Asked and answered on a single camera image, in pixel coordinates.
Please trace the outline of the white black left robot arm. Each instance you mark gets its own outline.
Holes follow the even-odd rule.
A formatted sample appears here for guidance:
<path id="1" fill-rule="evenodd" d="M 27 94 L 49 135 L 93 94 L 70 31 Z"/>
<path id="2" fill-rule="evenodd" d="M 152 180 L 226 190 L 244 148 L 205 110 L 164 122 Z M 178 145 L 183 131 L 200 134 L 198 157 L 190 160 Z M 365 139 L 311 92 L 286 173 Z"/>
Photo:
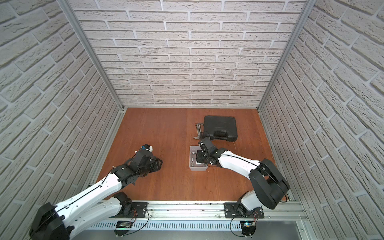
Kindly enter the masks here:
<path id="1" fill-rule="evenodd" d="M 99 182 L 57 204 L 41 206 L 32 222 L 32 240 L 71 240 L 84 230 L 110 217 L 136 220 L 139 211 L 122 192 L 138 178 L 161 169 L 163 161 L 155 157 L 152 147 L 144 145 L 124 164 L 112 168 Z"/>

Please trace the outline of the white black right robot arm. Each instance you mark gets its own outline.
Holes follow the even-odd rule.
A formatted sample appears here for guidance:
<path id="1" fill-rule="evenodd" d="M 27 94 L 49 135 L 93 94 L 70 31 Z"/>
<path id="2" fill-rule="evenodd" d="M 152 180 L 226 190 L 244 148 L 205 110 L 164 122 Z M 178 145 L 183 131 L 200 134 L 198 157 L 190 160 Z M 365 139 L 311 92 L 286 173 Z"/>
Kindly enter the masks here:
<path id="1" fill-rule="evenodd" d="M 202 139 L 199 146 L 201 148 L 197 151 L 199 163 L 228 169 L 250 180 L 253 190 L 245 193 L 235 208 L 235 211 L 242 216 L 247 216 L 249 212 L 263 206 L 270 210 L 275 209 L 290 189 L 288 181 L 268 159 L 251 160 L 225 148 L 218 149 L 209 138 Z"/>

